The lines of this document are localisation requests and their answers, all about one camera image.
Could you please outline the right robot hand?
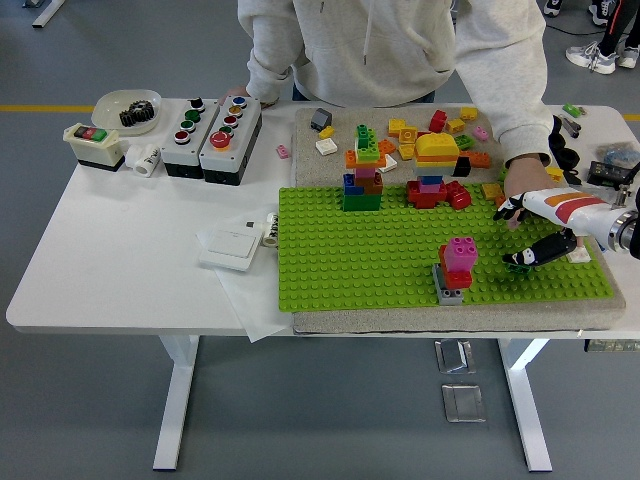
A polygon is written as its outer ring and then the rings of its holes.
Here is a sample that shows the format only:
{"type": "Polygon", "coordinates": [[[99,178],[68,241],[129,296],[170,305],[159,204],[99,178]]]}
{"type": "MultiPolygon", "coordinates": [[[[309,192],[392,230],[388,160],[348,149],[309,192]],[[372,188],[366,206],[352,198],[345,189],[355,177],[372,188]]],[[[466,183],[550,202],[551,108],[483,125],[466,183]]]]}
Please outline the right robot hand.
{"type": "Polygon", "coordinates": [[[497,210],[495,220],[512,219],[518,212],[531,212],[561,227],[561,230],[534,242],[520,252],[505,254],[504,263],[539,266],[572,252],[577,238],[592,236],[611,249],[622,226],[624,209],[613,209],[599,197],[573,188],[551,188],[509,197],[497,210]]]}

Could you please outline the person's right hand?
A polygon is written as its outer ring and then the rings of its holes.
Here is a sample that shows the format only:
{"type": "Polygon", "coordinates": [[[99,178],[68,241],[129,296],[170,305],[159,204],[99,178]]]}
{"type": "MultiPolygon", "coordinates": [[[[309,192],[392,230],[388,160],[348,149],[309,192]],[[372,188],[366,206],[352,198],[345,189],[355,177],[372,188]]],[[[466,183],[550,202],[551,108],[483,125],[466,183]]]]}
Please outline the person's right hand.
{"type": "MultiPolygon", "coordinates": [[[[247,92],[245,86],[236,86],[230,88],[225,94],[221,95],[218,98],[218,103],[223,104],[229,97],[250,97],[250,94],[247,92]]],[[[262,109],[266,109],[272,107],[278,103],[278,100],[275,101],[260,101],[260,105],[262,109]]]]}

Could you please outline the person's left hand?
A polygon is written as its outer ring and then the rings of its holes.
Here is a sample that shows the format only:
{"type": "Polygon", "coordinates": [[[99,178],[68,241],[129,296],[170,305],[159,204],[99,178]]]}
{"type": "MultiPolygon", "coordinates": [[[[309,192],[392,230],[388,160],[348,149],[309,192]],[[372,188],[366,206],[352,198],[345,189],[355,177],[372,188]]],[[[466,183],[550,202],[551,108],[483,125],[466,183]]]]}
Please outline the person's left hand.
{"type": "Polygon", "coordinates": [[[556,186],[546,171],[545,160],[539,154],[523,154],[514,157],[507,162],[506,167],[504,192],[507,199],[556,186]]]}

